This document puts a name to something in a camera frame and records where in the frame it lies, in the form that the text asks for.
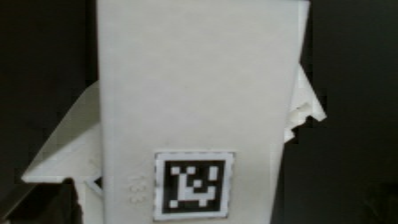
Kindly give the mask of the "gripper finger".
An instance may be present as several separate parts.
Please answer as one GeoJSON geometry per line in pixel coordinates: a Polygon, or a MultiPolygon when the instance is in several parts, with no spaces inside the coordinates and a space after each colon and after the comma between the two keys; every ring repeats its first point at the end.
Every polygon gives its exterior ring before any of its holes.
{"type": "Polygon", "coordinates": [[[71,179],[37,185],[2,224],[80,224],[78,193],[71,179]]]}

